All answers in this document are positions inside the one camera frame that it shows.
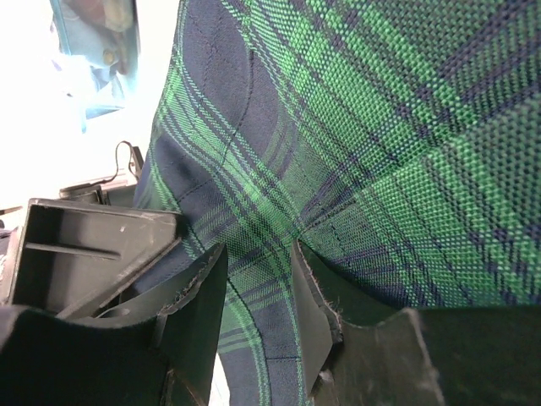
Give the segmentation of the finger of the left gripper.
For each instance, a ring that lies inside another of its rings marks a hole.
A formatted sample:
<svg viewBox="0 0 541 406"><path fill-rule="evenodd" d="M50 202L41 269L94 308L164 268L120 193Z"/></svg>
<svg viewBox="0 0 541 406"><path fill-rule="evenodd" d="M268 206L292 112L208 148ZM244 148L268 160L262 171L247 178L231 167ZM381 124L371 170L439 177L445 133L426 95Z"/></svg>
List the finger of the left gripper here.
<svg viewBox="0 0 541 406"><path fill-rule="evenodd" d="M32 199L8 265L8 304L58 317L104 308L178 245L171 211Z"/></svg>

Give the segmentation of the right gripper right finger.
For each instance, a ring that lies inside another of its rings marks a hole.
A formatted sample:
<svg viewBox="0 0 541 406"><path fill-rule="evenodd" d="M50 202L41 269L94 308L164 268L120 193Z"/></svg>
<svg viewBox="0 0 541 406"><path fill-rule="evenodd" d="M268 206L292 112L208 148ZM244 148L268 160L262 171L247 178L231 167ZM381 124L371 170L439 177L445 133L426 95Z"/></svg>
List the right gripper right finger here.
<svg viewBox="0 0 541 406"><path fill-rule="evenodd" d="M300 241L291 260L304 381L316 404L539 404L538 306L397 310Z"/></svg>

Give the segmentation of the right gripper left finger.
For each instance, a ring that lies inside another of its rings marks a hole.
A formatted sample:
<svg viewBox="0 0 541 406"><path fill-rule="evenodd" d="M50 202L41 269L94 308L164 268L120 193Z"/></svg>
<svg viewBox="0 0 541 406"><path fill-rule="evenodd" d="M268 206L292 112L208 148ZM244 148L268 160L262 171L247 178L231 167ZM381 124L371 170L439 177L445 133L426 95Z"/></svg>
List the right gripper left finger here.
<svg viewBox="0 0 541 406"><path fill-rule="evenodd" d="M227 247L98 318L1 309L4 405L206 405L227 284Z"/></svg>

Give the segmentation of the green plaid skirt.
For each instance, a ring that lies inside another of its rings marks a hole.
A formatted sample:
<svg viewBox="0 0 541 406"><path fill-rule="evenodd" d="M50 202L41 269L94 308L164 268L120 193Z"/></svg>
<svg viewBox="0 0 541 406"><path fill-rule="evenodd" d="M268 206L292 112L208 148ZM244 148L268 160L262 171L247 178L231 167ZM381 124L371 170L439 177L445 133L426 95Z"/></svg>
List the green plaid skirt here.
<svg viewBox="0 0 541 406"><path fill-rule="evenodd" d="M540 302L537 1L183 1L142 208L216 243L233 405L305 405L290 252L397 307Z"/></svg>

